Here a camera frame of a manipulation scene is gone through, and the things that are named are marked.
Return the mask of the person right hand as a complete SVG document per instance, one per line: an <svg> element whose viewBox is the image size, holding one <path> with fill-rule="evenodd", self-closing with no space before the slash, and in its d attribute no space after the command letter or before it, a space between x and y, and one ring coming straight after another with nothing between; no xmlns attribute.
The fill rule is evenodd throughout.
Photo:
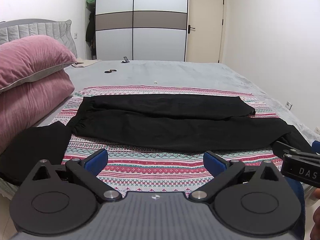
<svg viewBox="0 0 320 240"><path fill-rule="evenodd" d="M314 226L310 233L311 240L320 240L320 207L313 214Z"/></svg>

